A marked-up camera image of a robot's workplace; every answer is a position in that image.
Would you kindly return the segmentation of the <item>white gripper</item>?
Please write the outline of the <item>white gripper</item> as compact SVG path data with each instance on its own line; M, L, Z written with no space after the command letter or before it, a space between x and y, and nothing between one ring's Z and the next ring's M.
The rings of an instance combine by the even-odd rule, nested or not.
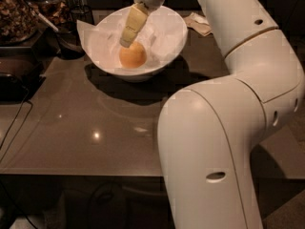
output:
M158 10L165 0L133 0L135 4L130 7L125 26L121 33L120 44L128 48L145 26L149 11Z

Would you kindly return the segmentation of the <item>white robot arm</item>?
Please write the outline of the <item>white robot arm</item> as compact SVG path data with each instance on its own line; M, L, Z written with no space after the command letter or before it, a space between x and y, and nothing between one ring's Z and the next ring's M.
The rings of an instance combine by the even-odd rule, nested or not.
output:
M229 75L192 84L157 129L175 229L263 229L251 151L298 110L304 72L258 0L197 0Z

